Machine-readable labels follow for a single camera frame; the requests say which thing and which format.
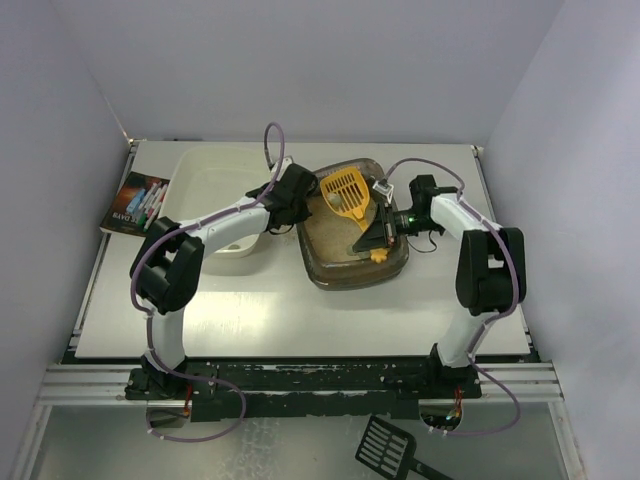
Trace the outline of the green clump two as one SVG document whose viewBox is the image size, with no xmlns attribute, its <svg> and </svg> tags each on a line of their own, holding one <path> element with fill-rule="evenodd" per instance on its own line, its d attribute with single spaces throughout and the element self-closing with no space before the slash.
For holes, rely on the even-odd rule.
<svg viewBox="0 0 640 480">
<path fill-rule="evenodd" d="M 326 201 L 332 209 L 339 209 L 342 206 L 342 198 L 337 193 L 329 193 L 326 197 Z"/>
</svg>

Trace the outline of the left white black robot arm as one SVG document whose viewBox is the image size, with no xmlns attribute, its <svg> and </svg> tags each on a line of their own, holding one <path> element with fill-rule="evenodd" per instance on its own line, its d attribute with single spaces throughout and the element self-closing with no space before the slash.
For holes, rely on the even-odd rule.
<svg viewBox="0 0 640 480">
<path fill-rule="evenodd" d="M 142 369 L 167 389 L 186 381 L 182 334 L 185 308 L 198 288 L 203 261 L 251 235 L 293 226 L 311 216 L 307 198 L 316 175 L 291 163 L 278 164 L 265 185 L 231 206 L 198 219 L 154 221 L 130 269 L 130 298 L 146 317 L 147 351 Z"/>
</svg>

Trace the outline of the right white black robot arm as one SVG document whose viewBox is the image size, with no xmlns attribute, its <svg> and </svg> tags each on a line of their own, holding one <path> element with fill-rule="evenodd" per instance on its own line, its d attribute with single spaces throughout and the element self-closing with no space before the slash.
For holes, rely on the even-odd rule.
<svg viewBox="0 0 640 480">
<path fill-rule="evenodd" d="M 392 209 L 392 186 L 376 180 L 371 186 L 376 214 L 354 244 L 390 247 L 400 236 L 422 232 L 450 234 L 459 244 L 455 293 L 461 309 L 425 360 L 425 372 L 415 386 L 455 387 L 477 378 L 471 366 L 478 347 L 497 320 L 510 315 L 526 295 L 524 234 L 502 227 L 478 213 L 460 188 L 439 186 L 432 175 L 419 175 L 409 184 L 410 208 Z"/>
</svg>

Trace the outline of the yellow litter scoop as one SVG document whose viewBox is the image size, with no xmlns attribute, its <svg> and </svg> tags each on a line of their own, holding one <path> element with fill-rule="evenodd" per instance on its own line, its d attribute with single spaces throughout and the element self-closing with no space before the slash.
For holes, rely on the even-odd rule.
<svg viewBox="0 0 640 480">
<path fill-rule="evenodd" d="M 374 221 L 377 204 L 372 199 L 364 174 L 358 167 L 348 166 L 339 169 L 320 180 L 319 184 L 323 205 L 318 204 L 320 216 L 318 228 L 323 239 L 337 241 L 333 253 L 339 252 L 343 260 L 366 256 L 375 264 L 383 264 L 389 258 L 389 249 L 381 248 L 370 251 L 353 251 L 352 245 Z M 342 206 L 332 209 L 326 197 L 329 193 L 337 193 L 342 198 Z"/>
</svg>

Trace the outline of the brown litter box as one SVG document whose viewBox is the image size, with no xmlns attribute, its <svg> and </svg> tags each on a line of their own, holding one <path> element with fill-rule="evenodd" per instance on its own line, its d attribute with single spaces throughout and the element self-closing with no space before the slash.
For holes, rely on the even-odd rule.
<svg viewBox="0 0 640 480">
<path fill-rule="evenodd" d="M 352 290 L 400 274 L 409 259 L 404 237 L 388 251 L 385 261 L 376 263 L 368 252 L 353 250 L 361 229 L 354 221 L 332 213 L 320 190 L 307 198 L 307 205 L 311 216 L 296 228 L 305 269 L 316 286 L 330 291 Z"/>
</svg>

